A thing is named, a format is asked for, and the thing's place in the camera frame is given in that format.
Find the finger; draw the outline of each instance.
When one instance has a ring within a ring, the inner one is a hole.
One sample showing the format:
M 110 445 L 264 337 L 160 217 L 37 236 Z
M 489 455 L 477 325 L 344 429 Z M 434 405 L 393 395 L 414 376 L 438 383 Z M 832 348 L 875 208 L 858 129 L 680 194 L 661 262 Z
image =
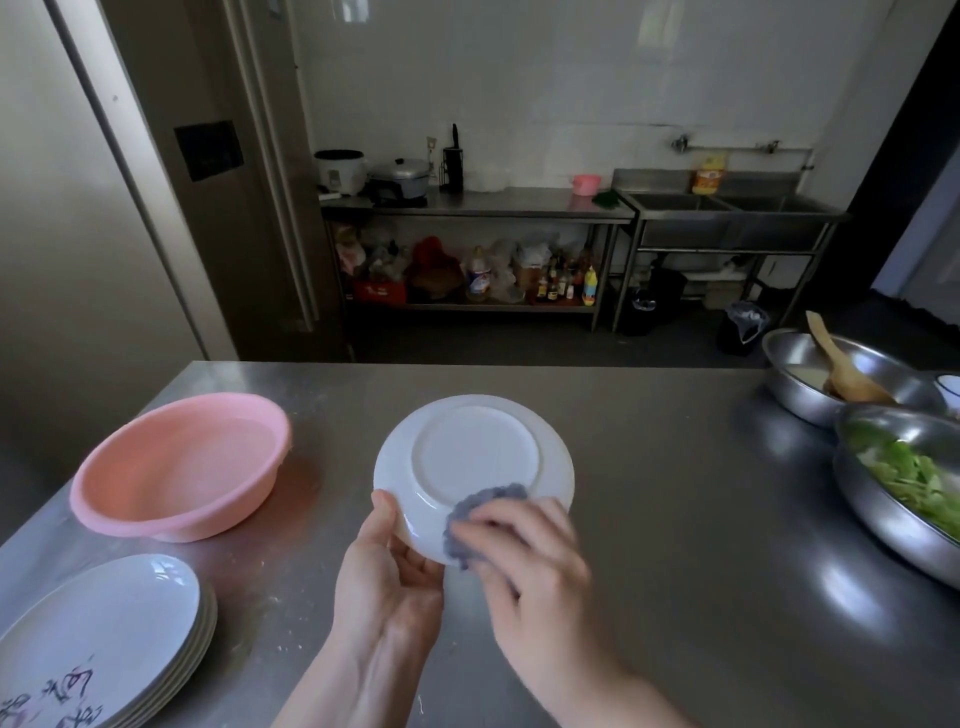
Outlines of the finger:
M 471 561 L 470 568 L 476 572 L 483 586 L 494 635 L 500 640 L 509 639 L 519 620 L 516 598 L 510 582 L 501 571 L 486 562 Z
M 420 554 L 414 549 L 410 548 L 406 553 L 407 561 L 410 562 L 410 566 L 414 569 L 419 569 L 423 571 L 423 565 L 426 563 L 426 557 L 420 556 Z
M 408 545 L 404 544 L 404 543 L 396 536 L 396 534 L 394 534 L 394 535 L 392 535 L 392 536 L 390 537 L 390 541 L 388 542 L 387 547 L 388 547 L 388 548 L 390 549 L 390 551 L 394 554 L 394 556 L 400 556 L 400 557 L 405 557 L 405 556 L 407 555 L 407 551 L 410 550 L 410 547 L 409 547 Z
M 406 559 L 396 559 L 396 567 L 400 572 L 400 584 L 404 587 L 432 589 L 437 586 L 433 576 L 415 569 Z
M 432 559 L 423 560 L 423 570 L 435 579 L 444 580 L 444 565 L 438 564 Z
M 373 512 L 367 516 L 357 533 L 357 542 L 386 546 L 394 533 L 396 500 L 385 491 L 373 491 Z
M 572 545 L 576 546 L 580 541 L 577 538 L 577 530 L 573 527 L 573 521 L 570 520 L 561 503 L 554 497 L 539 498 L 534 502 L 543 511 L 543 514 L 550 519 L 550 522 L 557 526 L 557 530 L 564 534 Z
M 485 523 L 456 521 L 450 524 L 453 535 L 482 554 L 522 590 L 528 575 L 537 566 L 537 555 L 515 534 Z
M 570 549 L 568 539 L 542 510 L 529 500 L 496 498 L 470 512 L 471 521 L 493 521 L 509 525 L 535 551 L 557 558 Z

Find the rice cooker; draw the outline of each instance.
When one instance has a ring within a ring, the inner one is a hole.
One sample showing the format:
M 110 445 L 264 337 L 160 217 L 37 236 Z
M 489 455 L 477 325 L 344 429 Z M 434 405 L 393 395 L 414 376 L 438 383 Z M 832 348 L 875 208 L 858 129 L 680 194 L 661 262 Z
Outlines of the rice cooker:
M 367 160 L 355 149 L 324 149 L 314 154 L 320 184 L 330 192 L 355 195 L 367 183 Z
M 379 204 L 402 204 L 426 197 L 430 165 L 425 159 L 394 159 L 370 171 L 367 193 Z

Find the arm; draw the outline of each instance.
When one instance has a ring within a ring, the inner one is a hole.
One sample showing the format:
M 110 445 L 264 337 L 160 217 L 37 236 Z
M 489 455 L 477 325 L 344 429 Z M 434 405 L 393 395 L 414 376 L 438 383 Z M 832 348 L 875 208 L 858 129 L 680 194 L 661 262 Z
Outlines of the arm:
M 337 576 L 333 626 L 273 728 L 402 728 L 440 632 L 444 568 L 392 536 L 396 502 L 373 512 Z
M 488 560 L 470 567 L 483 583 L 497 644 L 563 728 L 691 728 L 616 659 L 593 611 L 577 534 L 558 501 L 492 500 L 451 527 Z

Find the pink container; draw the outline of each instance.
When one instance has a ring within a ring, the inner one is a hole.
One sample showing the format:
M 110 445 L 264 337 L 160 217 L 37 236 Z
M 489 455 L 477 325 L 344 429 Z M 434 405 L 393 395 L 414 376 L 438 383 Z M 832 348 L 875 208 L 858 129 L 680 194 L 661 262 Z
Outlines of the pink container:
M 600 189 L 600 175 L 577 175 L 573 178 L 573 194 L 593 197 Z
M 263 397 L 175 401 L 110 435 L 80 466 L 70 507 L 108 536 L 183 543 L 234 527 L 274 488 L 290 421 Z

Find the gray scrubber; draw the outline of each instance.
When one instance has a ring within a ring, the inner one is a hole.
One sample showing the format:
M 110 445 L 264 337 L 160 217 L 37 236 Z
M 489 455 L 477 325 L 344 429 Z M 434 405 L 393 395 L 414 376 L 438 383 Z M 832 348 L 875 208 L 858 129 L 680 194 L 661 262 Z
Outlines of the gray scrubber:
M 508 486 L 498 486 L 496 488 L 485 488 L 482 491 L 467 496 L 450 511 L 446 517 L 446 528 L 444 529 L 444 553 L 451 561 L 460 562 L 460 568 L 466 569 L 470 559 L 483 558 L 472 548 L 461 542 L 450 532 L 450 524 L 454 521 L 468 521 L 470 511 L 477 506 L 483 505 L 488 500 L 499 497 L 511 497 L 516 500 L 527 499 L 527 489 L 520 483 L 511 483 Z

